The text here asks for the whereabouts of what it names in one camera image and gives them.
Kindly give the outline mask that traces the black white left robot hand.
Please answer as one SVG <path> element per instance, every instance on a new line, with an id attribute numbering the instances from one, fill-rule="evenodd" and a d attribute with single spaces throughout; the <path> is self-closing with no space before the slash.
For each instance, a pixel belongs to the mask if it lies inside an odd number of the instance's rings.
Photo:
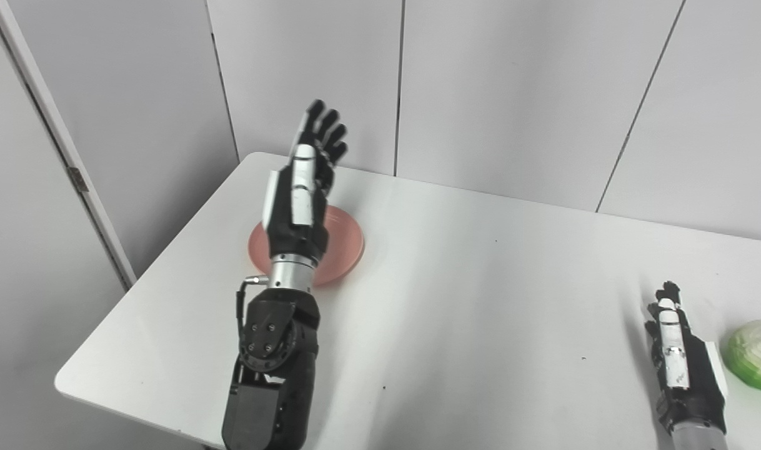
<path id="1" fill-rule="evenodd" d="M 286 165 L 270 172 L 262 225 L 269 255 L 297 254 L 318 263 L 328 248 L 324 225 L 338 162 L 348 151 L 340 113 L 314 100 L 304 111 Z"/>

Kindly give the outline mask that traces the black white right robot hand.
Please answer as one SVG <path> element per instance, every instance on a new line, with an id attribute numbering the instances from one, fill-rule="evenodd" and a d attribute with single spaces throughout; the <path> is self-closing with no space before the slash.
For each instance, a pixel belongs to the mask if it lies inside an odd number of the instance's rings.
<path id="1" fill-rule="evenodd" d="M 655 292 L 644 329 L 659 385 L 657 418 L 678 441 L 723 439 L 727 384 L 717 345 L 697 337 L 683 310 L 680 288 L 671 280 Z"/>

